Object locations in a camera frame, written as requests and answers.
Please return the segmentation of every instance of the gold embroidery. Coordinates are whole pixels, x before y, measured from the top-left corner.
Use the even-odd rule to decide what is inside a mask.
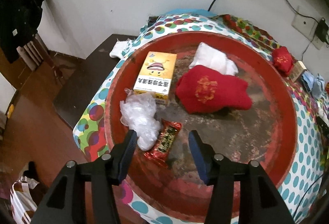
[[[288,61],[288,58],[286,56],[277,57],[276,61],[278,63],[286,63]]]
[[[198,101],[206,103],[215,97],[217,81],[209,81],[208,76],[201,77],[195,90]]]

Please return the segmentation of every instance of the power adapter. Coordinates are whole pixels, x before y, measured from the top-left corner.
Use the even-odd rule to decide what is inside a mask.
[[[320,22],[317,24],[317,27],[315,29],[315,35],[325,43],[328,43],[327,41],[327,35],[328,35],[328,25],[326,24],[326,21],[324,18],[321,18]]]

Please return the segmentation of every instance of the metal screw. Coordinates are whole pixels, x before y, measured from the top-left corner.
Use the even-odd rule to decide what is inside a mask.
[[[73,166],[75,166],[75,161],[68,161],[68,162],[66,163],[66,166],[67,166],[67,167],[73,167]]]
[[[251,160],[251,161],[250,161],[250,164],[251,164],[253,167],[257,167],[257,166],[259,166],[259,162],[256,161],[256,160]]]
[[[224,156],[220,153],[216,153],[213,157],[215,158],[216,161],[221,161],[224,159]]]
[[[105,153],[102,155],[102,159],[105,160],[109,160],[111,158],[111,155],[109,153]]]

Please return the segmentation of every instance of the dark wooden table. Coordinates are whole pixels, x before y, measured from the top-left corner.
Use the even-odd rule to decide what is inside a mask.
[[[119,62],[118,58],[113,59],[109,56],[118,39],[125,41],[136,39],[136,36],[109,36],[79,65],[54,99],[56,112],[72,129],[105,78]]]

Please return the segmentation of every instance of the crumpled plastic wrap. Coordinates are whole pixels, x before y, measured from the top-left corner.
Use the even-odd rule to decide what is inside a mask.
[[[148,151],[154,146],[161,129],[160,122],[154,119],[157,110],[155,99],[150,92],[134,95],[129,89],[125,91],[128,96],[126,102],[120,101],[120,121],[136,131],[138,147]]]

